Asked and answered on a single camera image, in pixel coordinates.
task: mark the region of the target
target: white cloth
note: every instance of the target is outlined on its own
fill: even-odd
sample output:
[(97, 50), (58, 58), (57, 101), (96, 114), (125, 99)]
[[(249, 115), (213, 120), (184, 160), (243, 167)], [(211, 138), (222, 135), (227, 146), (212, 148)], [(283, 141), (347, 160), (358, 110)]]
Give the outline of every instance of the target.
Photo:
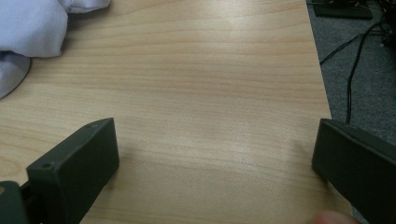
[(68, 12), (89, 12), (107, 7), (109, 3), (110, 0), (0, 0), (0, 54), (3, 57), (0, 60), (0, 98), (23, 80), (20, 75), (11, 73), (20, 69), (18, 74), (26, 74), (28, 70), (25, 64), (30, 60), (21, 55), (61, 55)]

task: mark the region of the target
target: gray carpet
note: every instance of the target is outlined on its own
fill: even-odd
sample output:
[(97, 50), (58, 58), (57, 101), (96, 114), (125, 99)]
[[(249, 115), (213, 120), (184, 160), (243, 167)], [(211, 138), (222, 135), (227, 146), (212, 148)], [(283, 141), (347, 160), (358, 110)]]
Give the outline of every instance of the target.
[[(355, 35), (364, 33), (382, 16), (379, 5), (370, 1), (371, 21), (316, 17), (307, 6), (320, 60)], [(368, 36), (352, 82), (350, 123), (396, 145), (396, 47), (381, 44), (381, 36)], [(332, 118), (347, 116), (347, 79), (355, 60), (358, 39), (321, 66)], [(367, 223), (354, 209), (361, 223)]]

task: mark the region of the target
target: table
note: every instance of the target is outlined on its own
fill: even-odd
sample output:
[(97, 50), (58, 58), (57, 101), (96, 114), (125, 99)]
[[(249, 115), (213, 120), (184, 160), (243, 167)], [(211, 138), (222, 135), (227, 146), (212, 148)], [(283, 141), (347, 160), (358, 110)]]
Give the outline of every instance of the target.
[(305, 223), (349, 212), (311, 169), (330, 116), (305, 1), (113, 0), (0, 101), (0, 180), (114, 117), (120, 169), (82, 223)]

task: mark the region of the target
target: light wood surface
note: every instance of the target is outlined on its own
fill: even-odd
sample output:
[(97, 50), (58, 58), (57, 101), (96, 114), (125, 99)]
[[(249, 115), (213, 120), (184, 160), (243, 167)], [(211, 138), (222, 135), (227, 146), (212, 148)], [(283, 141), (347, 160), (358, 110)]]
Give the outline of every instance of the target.
[(120, 169), (82, 223), (306, 223), (329, 108), (305, 0), (112, 0), (0, 101), (0, 180), (114, 117)]

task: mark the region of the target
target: skin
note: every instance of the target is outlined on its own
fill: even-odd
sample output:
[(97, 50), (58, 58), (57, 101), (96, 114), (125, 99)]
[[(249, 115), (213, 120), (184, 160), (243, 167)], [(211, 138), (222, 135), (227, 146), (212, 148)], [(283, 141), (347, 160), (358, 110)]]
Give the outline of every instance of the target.
[(314, 216), (309, 224), (359, 224), (359, 222), (342, 213), (334, 211), (322, 211)]

